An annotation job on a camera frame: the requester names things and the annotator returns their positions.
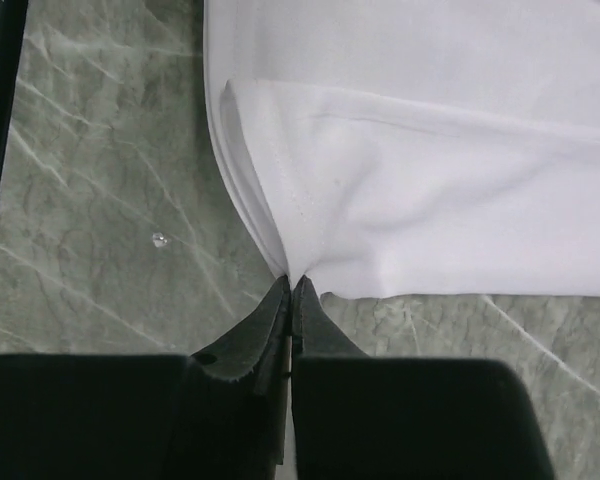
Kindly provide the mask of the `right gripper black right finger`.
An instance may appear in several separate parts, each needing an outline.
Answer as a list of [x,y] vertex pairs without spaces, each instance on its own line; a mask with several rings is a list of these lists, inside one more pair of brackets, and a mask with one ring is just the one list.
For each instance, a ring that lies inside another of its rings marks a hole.
[[372,357],[293,292],[292,415],[301,479],[551,479],[519,376],[491,359]]

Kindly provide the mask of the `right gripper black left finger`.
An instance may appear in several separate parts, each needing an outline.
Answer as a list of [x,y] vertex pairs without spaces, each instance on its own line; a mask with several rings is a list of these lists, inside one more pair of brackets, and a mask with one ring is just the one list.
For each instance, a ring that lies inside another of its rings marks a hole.
[[0,479],[270,479],[289,283],[191,355],[0,355]]

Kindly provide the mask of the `white t-shirt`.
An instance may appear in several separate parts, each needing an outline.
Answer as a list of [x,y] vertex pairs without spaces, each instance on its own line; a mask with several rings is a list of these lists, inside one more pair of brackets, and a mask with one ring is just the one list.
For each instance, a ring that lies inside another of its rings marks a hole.
[[271,270],[600,296],[600,1],[208,1],[214,155]]

